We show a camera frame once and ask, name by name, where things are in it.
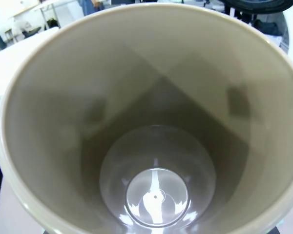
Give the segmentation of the black bag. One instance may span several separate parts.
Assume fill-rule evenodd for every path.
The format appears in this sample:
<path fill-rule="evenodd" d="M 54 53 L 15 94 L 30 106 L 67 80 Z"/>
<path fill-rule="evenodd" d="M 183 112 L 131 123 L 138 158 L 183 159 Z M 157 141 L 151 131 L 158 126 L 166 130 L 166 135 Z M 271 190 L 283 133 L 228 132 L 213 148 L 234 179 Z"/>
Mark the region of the black bag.
<path fill-rule="evenodd" d="M 275 22 L 263 22 L 259 19 L 256 19 L 252 22 L 252 26 L 258 31 L 266 35 L 271 36 L 282 36 L 283 32 L 279 29 L 277 23 Z"/>

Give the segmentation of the beige plastic cup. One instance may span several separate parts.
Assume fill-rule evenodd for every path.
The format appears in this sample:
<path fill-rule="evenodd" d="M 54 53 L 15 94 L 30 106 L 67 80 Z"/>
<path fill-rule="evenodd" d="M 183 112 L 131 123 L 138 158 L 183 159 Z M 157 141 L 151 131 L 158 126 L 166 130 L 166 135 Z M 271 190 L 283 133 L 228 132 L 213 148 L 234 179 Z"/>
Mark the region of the beige plastic cup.
<path fill-rule="evenodd" d="M 266 234 L 293 206 L 293 63 L 201 7 L 89 15 L 9 82 L 0 167 L 49 234 Z"/>

